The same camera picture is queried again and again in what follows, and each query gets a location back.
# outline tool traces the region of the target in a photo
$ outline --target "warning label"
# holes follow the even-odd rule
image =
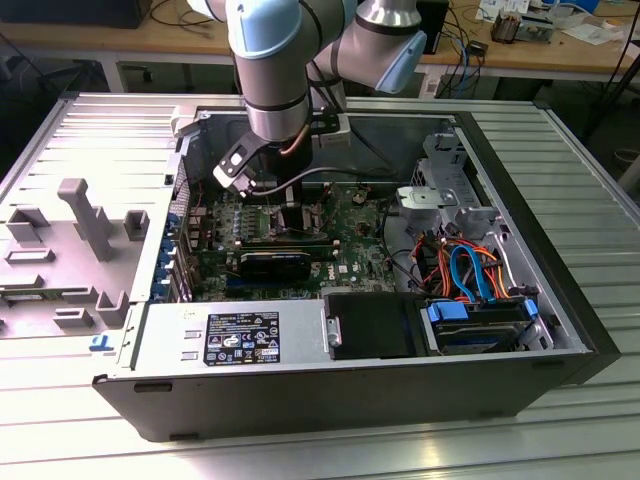
[[[279,362],[278,312],[209,315],[204,363],[220,366]]]

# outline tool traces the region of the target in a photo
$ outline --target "cable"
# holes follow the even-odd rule
[[[427,298],[440,298],[438,295],[432,295],[429,292],[427,292],[422,287],[422,281],[419,280],[418,278],[416,278],[409,270],[407,270],[402,265],[400,265],[398,262],[396,262],[393,259],[393,256],[391,255],[391,253],[389,252],[389,247],[387,246],[387,240],[386,240],[385,235],[384,235],[384,229],[385,229],[385,226],[387,225],[387,218],[389,218],[389,210],[391,210],[391,204],[395,200],[396,200],[395,195],[392,198],[389,199],[389,203],[387,203],[387,208],[385,209],[384,215],[382,216],[382,222],[380,223],[380,228],[381,228],[381,231],[382,231],[382,233],[380,235],[380,246],[382,247],[382,251],[383,251],[385,257],[389,259],[389,261],[391,262],[391,264],[395,268],[397,268],[402,273],[404,273],[407,277],[409,277],[418,286],[418,288],[420,289],[420,292],[421,292],[422,295],[424,295]]]
[[[289,155],[292,155],[293,152],[295,152],[298,149],[298,147],[304,140],[304,137],[306,137],[309,134],[310,130],[311,130],[311,126],[309,124],[306,124],[304,127],[302,127],[302,130],[300,130],[300,133],[298,133],[298,136],[293,141],[291,146],[289,148],[280,150],[280,155],[283,157],[288,157]]]
[[[327,79],[322,73],[322,70],[320,70],[320,67],[318,67],[318,64],[316,63],[315,60],[311,60],[311,66],[315,70],[316,75],[318,75],[318,78],[320,79],[322,86],[326,90],[327,95],[329,95],[329,98],[331,99],[331,103],[333,104],[333,107],[337,110],[338,113],[344,113],[344,110],[340,106],[340,102],[338,102],[338,99],[336,98],[333,91],[331,90],[331,87],[329,87],[329,84],[327,83]],[[329,103],[327,101],[326,95],[324,94],[324,92],[322,92],[321,89],[316,88],[316,92],[318,92],[318,94],[321,97],[323,97],[323,100],[326,103]],[[351,131],[356,136],[356,138],[363,143],[365,147],[371,150],[380,160],[382,160],[387,165],[387,167],[389,167],[390,171],[393,172],[393,177],[397,178],[399,175],[398,170],[393,166],[393,162],[391,161],[391,159],[389,159],[389,157],[387,157],[384,153],[382,153],[382,151],[380,151],[373,144],[371,144],[371,142],[369,142],[369,140],[367,140],[365,136],[362,135],[357,128],[355,128],[355,126],[351,125]]]
[[[273,195],[275,193],[281,192],[282,190],[289,188],[294,183],[299,182],[303,178],[308,177],[309,175],[313,175],[315,173],[333,172],[333,173],[345,173],[347,175],[355,175],[355,176],[368,176],[373,178],[393,178],[393,176],[389,175],[388,173],[387,174],[370,173],[372,170],[376,170],[376,169],[370,168],[369,170],[357,170],[355,168],[340,168],[340,167],[310,168],[309,170],[305,170],[304,172],[299,173],[292,179],[286,181],[282,185],[277,186],[276,188],[273,188],[271,190],[263,190],[260,192],[251,192],[251,195],[253,195],[254,197],[266,197],[267,195]]]
[[[500,239],[495,232],[489,232],[489,235],[492,235],[496,239],[496,244],[498,245],[498,249],[500,250],[500,256],[502,257],[502,263],[504,263],[505,268],[507,269],[507,273],[509,274],[509,280],[511,281],[511,285],[517,287],[518,284],[513,276],[513,272],[511,271],[511,265],[509,265],[509,257],[507,257],[507,252],[504,251],[504,247],[502,243],[500,243]]]
[[[636,23],[638,22],[638,15],[640,15],[640,3],[638,3],[638,8],[636,9],[636,13],[633,16],[633,22],[631,22],[631,30],[629,30],[629,37],[627,38],[627,42],[622,49],[622,53],[620,54],[620,58],[618,59],[618,64],[616,65],[615,70],[611,74],[611,78],[607,82],[606,87],[604,88],[604,92],[602,92],[601,98],[598,103],[602,102],[609,92],[609,87],[613,83],[613,80],[616,78],[618,71],[620,70],[620,65],[622,65],[622,60],[624,60],[625,55],[627,54],[627,49],[629,48],[629,44],[631,43],[631,39],[633,38],[633,32],[636,29]]]
[[[462,80],[460,80],[460,83],[458,84],[458,86],[462,88],[464,83],[467,81],[467,68],[469,68],[469,54],[467,53],[467,49],[465,48],[465,46],[462,44],[462,41],[459,39],[456,39],[456,40],[458,40],[458,43],[460,44],[460,49],[464,57],[464,68],[462,70]],[[462,93],[462,90],[457,90],[455,98],[458,98],[461,93]]]
[[[207,20],[201,20],[199,22],[187,22],[187,23],[171,23],[171,22],[165,22],[164,20],[160,20],[158,17],[156,17],[155,13],[158,11],[158,9],[160,7],[162,7],[163,5],[166,5],[167,3],[174,1],[174,0],[162,0],[160,3],[158,3],[157,5],[153,6],[151,8],[151,11],[149,12],[149,17],[151,18],[151,20],[153,20],[154,22],[157,22],[161,25],[166,25],[168,27],[193,27],[196,25],[203,25],[205,23],[210,23],[213,22],[212,18],[209,18]]]
[[[396,255],[399,255],[401,253],[411,253],[413,252],[413,250],[411,250],[410,248],[403,248],[401,250],[397,250],[395,252],[393,252],[391,255],[389,255],[390,258],[395,257]]]
[[[22,53],[22,51],[18,47],[16,47],[15,44],[11,40],[9,40],[5,36],[5,34],[2,33],[1,31],[0,31],[0,38],[2,38],[4,43],[9,45],[9,47],[11,47],[18,54],[18,56],[20,56],[23,60],[25,60],[31,66],[31,68],[33,68],[33,70],[38,75],[40,75],[40,78],[44,78],[47,81],[47,83],[53,87],[53,90],[56,92],[56,94],[58,95],[62,94],[62,90],[60,90],[55,83],[53,83],[44,73],[42,73],[42,71],[38,67],[36,67],[35,63],[29,60],[29,57],[27,57],[24,53]]]

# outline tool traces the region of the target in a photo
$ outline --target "blue latch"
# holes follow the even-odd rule
[[[170,252],[171,250],[173,250],[173,242],[168,238],[163,238],[162,243],[160,244],[160,249],[163,252]]]
[[[462,302],[434,302],[427,308],[431,322],[440,320],[468,320],[467,308]]]
[[[96,335],[91,339],[91,345],[89,345],[89,351],[91,352],[111,352],[113,351],[113,345],[109,339],[109,335],[102,334]]]
[[[482,274],[482,264],[480,263],[480,259],[476,252],[473,251],[471,247],[467,245],[458,245],[451,252],[451,260],[449,261],[451,268],[451,278],[453,278],[453,282],[460,289],[462,293],[464,293],[471,302],[476,301],[476,297],[471,293],[467,287],[464,286],[464,283],[460,280],[458,276],[458,262],[457,257],[461,253],[466,252],[471,258],[471,264],[473,265],[473,270],[475,271],[476,276],[476,284],[478,285],[478,290],[480,291],[480,296],[484,298],[487,302],[493,303],[496,301],[495,297],[491,294],[491,290],[489,290],[489,286],[484,281],[484,275]]]
[[[527,309],[527,313],[529,314],[531,319],[535,320],[536,317],[538,316],[538,306],[535,304],[535,302],[530,298],[527,298],[524,301],[524,308]]]
[[[167,215],[167,223],[169,224],[169,228],[174,228],[176,225],[180,224],[180,217],[175,213],[169,213]]]

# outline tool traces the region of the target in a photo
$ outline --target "blue joint cover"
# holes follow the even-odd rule
[[[356,18],[356,10],[358,9],[358,0],[342,0],[344,5],[344,29],[347,27],[353,19]]]
[[[376,90],[385,93],[398,93],[409,83],[409,79],[427,44],[427,34],[420,31],[407,41],[400,54],[391,63],[376,85]]]
[[[458,275],[458,262],[456,260],[458,259],[458,255],[460,255],[463,252],[468,253],[469,257],[471,258],[471,264],[473,265],[473,270],[476,273],[475,275],[476,284],[478,285],[478,291],[480,292],[480,296],[484,298],[487,302],[495,302],[496,301],[495,297],[491,294],[491,290],[489,290],[489,286],[484,281],[484,273],[482,270],[482,264],[480,263],[480,259],[478,258],[478,255],[476,255],[476,252],[474,252],[473,249],[467,245],[458,245],[451,252],[451,260],[449,262],[449,265],[451,268],[451,277],[453,278],[453,282],[460,289],[460,291],[462,291],[467,297],[469,297],[470,301],[472,302],[476,301],[476,297],[473,295],[473,293],[471,293],[471,291],[467,287],[464,286],[462,281],[460,281],[460,275]]]
[[[469,314],[462,302],[434,302],[427,308],[431,323],[440,320],[467,320]]]
[[[536,305],[536,303],[530,298],[527,298],[524,301],[524,308],[527,309],[527,313],[531,317],[531,320],[535,320],[538,316],[538,306]]]
[[[276,54],[300,30],[301,8],[298,0],[227,0],[231,49],[249,60]]]

